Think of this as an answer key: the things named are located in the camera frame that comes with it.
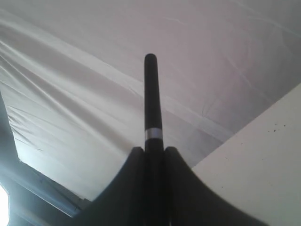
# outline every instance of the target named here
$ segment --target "beige wall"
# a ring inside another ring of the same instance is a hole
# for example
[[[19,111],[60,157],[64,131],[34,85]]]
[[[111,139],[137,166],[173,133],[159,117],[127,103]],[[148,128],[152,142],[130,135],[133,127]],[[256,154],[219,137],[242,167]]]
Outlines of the beige wall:
[[[301,225],[301,85],[207,156],[194,172],[271,225]]]

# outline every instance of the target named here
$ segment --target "metal ring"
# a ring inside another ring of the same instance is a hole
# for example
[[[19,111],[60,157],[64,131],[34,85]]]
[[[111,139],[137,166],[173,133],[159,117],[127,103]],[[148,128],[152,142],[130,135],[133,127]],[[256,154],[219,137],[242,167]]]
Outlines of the metal ring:
[[[163,140],[163,132],[162,129],[159,128],[149,128],[145,131],[145,140],[148,139],[161,139]]]

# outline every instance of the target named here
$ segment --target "black pole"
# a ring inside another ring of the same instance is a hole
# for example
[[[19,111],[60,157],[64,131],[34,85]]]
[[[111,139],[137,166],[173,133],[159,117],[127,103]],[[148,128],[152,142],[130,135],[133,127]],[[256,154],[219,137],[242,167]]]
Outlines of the black pole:
[[[145,225],[167,226],[164,182],[164,146],[158,82],[157,58],[148,54],[144,61],[145,98]]]

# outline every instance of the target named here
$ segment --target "white canopy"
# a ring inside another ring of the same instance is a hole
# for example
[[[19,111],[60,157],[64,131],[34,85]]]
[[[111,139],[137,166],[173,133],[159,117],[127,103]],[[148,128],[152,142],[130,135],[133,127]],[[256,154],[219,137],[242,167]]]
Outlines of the white canopy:
[[[143,146],[158,58],[165,145],[190,166],[301,82],[297,0],[2,0],[0,90],[21,161],[94,199]]]

